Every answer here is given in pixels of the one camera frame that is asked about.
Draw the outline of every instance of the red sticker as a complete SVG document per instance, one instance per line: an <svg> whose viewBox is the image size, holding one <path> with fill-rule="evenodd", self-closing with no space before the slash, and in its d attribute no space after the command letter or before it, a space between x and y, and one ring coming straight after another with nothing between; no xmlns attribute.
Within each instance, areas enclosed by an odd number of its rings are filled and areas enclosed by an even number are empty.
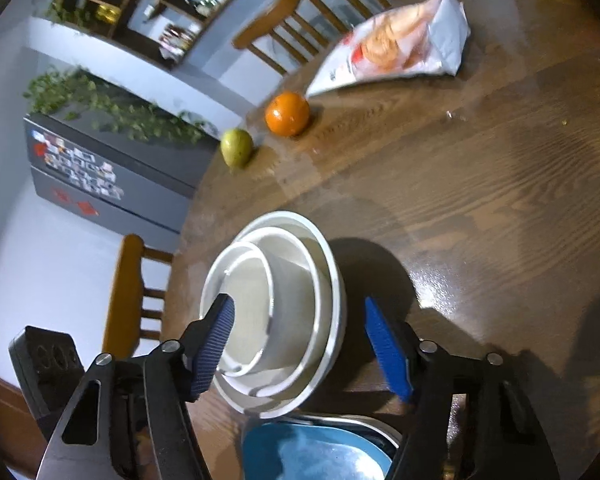
<svg viewBox="0 0 600 480"><path fill-rule="evenodd" d="M56 199L58 200L58 202L62 202L64 204L71 203L71 197L69 197L69 195L67 195L67 193L65 193L64 191L62 191L60 189L54 189L54 195L56 196Z"/></svg>
<svg viewBox="0 0 600 480"><path fill-rule="evenodd" d="M98 216L100 213L89 202L76 202L83 215Z"/></svg>
<svg viewBox="0 0 600 480"><path fill-rule="evenodd" d="M33 152L36 154L36 156L45 156L46 144L44 142L36 142L33 145Z"/></svg>
<svg viewBox="0 0 600 480"><path fill-rule="evenodd" d="M351 54L351 62L353 65L358 65L360 62L365 59L365 55L362 53L362 45L358 45L358 47Z"/></svg>

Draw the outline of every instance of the round wooden table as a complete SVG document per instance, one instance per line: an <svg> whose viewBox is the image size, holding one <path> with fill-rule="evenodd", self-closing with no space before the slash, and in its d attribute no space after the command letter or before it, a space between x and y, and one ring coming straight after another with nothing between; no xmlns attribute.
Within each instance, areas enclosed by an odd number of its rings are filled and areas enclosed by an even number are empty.
<svg viewBox="0 0 600 480"><path fill-rule="evenodd" d="M243 171L219 155L192 203L162 337L197 319L206 273L276 209L330 240L347 289L342 351L303 409L408 428L366 339L373 294L451 353L511 356L564 479L600 450L600 22L583 0L461 0L472 28L456 77L312 98L297 139L266 136ZM302 91L320 59L283 87ZM266 130L262 110L247 121ZM216 479L240 478L238 416L190 406Z"/></svg>

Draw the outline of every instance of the green pear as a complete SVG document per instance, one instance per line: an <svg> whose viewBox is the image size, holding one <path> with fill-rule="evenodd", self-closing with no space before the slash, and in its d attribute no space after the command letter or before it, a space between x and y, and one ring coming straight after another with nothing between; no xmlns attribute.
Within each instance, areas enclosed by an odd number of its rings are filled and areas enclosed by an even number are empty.
<svg viewBox="0 0 600 480"><path fill-rule="evenodd" d="M220 151L229 168L242 168L250 159L253 140L240 128L227 130L220 140Z"/></svg>

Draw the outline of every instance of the gray refrigerator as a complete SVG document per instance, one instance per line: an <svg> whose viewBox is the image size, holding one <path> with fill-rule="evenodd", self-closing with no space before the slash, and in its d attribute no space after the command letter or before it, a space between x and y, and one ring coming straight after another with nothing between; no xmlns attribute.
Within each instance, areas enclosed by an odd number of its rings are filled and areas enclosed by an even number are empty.
<svg viewBox="0 0 600 480"><path fill-rule="evenodd" d="M151 144L94 130L89 118L25 117L27 152L42 198L122 235L173 252L189 202L218 141Z"/></svg>

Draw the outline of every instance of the stacked bowls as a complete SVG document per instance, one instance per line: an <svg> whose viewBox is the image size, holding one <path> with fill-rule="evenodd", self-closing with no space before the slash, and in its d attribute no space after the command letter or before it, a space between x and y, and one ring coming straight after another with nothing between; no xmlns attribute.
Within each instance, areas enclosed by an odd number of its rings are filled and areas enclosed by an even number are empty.
<svg viewBox="0 0 600 480"><path fill-rule="evenodd" d="M241 413L285 415L325 377L344 337L344 286L327 240L299 214L261 216L213 263L201 318L221 292L234 298L235 322L216 388Z"/></svg>

